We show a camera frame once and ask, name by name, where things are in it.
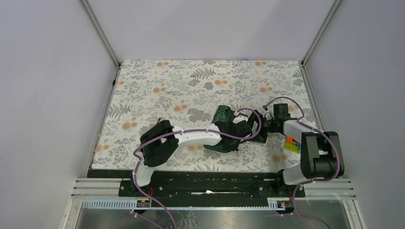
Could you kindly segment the dark green cloth napkin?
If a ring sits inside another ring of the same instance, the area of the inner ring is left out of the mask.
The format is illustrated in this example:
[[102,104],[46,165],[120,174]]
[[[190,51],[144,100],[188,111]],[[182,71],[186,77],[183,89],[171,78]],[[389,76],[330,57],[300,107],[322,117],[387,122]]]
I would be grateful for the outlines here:
[[[233,111],[230,107],[225,106],[225,105],[220,105],[220,106],[218,106],[217,110],[215,111],[212,123],[215,124],[216,126],[218,126],[219,121],[232,122],[233,118],[234,118],[234,112],[235,111]],[[210,149],[210,150],[217,151],[220,153],[229,153],[231,151],[237,151],[240,144],[250,141],[250,139],[254,138],[257,135],[257,133],[252,134],[250,137],[245,137],[245,138],[239,138],[239,137],[228,135],[228,134],[224,134],[224,135],[234,138],[234,139],[240,139],[240,142],[236,142],[236,143],[220,143],[219,142],[218,144],[216,144],[214,146],[205,145],[204,147],[206,149]]]

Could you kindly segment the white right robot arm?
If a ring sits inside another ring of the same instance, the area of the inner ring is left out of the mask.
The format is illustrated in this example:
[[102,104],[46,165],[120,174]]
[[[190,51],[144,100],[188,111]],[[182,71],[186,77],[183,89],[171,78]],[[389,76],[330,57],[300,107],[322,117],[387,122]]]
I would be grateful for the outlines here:
[[251,114],[248,124],[258,134],[253,142],[265,143],[269,134],[279,133],[291,137],[300,147],[300,163],[280,171],[280,180],[274,183],[275,193],[285,197],[293,185],[307,181],[329,181],[344,174],[339,135],[333,131],[321,131],[292,118],[287,104],[273,106],[273,114]]

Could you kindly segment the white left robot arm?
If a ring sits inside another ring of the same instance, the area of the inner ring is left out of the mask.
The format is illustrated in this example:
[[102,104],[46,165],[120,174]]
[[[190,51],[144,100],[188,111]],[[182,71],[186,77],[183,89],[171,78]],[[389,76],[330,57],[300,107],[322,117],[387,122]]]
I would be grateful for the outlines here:
[[204,145],[236,151],[241,141],[252,136],[252,128],[243,119],[201,127],[178,127],[163,120],[140,137],[140,146],[133,153],[139,162],[129,188],[136,196],[146,194],[155,168],[166,163],[178,148]]

